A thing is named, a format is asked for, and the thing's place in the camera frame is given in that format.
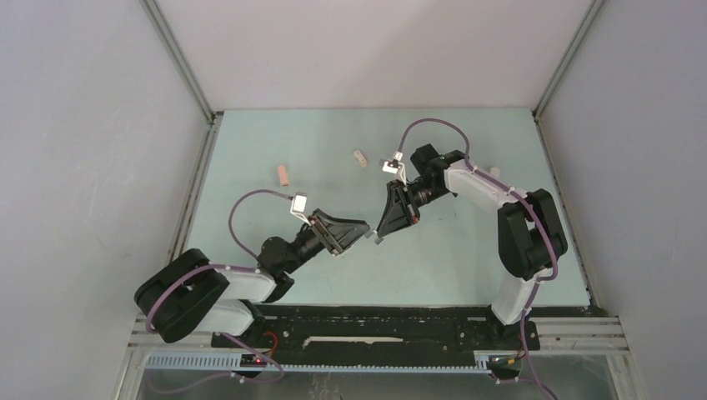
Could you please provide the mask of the small cream stapler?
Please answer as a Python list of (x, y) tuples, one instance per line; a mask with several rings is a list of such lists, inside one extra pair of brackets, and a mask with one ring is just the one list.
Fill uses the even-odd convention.
[(368, 159), (363, 155), (360, 150), (355, 150), (353, 152), (353, 156), (357, 160), (360, 167), (366, 168), (368, 166)]

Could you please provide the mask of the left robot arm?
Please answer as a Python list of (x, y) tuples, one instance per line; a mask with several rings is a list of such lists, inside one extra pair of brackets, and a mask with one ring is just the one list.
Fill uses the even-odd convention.
[(340, 256), (368, 236), (364, 220), (333, 217), (316, 209), (294, 239), (266, 239), (255, 267), (217, 264), (198, 248), (172, 260), (135, 292), (146, 329), (165, 343), (192, 333), (232, 335), (244, 347), (260, 343), (258, 303), (274, 303), (294, 285), (293, 273), (321, 252)]

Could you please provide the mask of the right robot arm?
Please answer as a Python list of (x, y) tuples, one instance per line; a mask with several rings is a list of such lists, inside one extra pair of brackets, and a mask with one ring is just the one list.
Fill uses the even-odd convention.
[(540, 283), (557, 277), (559, 257), (568, 250), (552, 195), (544, 189), (527, 192), (506, 185), (459, 150), (440, 154), (430, 144), (419, 147), (410, 158), (419, 174), (412, 181), (406, 178), (402, 158), (396, 152), (382, 161), (382, 171), (394, 179), (386, 185), (377, 239), (419, 223), (421, 207), (447, 194), (467, 198), (493, 214), (506, 273), (490, 305), (495, 319), (486, 323), (484, 335), (493, 347), (508, 347), (517, 339), (516, 323), (529, 314)]

